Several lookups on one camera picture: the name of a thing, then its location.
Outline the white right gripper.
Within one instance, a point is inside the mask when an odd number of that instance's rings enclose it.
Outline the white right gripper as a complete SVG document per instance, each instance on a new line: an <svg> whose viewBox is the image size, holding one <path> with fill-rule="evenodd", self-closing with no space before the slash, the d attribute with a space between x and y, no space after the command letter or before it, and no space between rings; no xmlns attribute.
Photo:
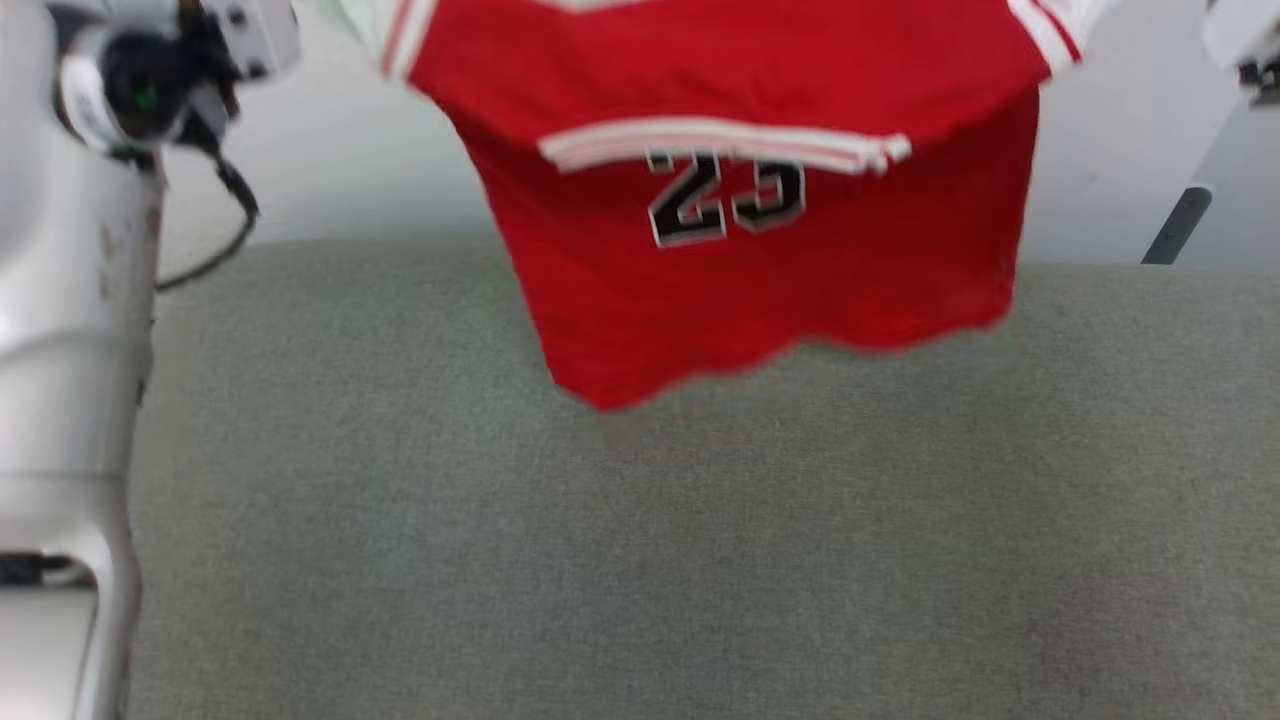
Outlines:
<svg viewBox="0 0 1280 720"><path fill-rule="evenodd" d="M1279 105L1279 3L1206 3L1202 42L1210 60L1230 70L1253 108Z"/></svg>

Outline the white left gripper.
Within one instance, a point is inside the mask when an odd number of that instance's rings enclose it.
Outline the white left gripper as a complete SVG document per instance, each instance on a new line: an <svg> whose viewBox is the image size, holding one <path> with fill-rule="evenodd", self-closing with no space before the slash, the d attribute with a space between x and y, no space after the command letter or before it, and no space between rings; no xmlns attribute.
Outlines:
<svg viewBox="0 0 1280 720"><path fill-rule="evenodd" d="M201 79L261 81L301 58L289 1L187 1L186 51Z"/></svg>

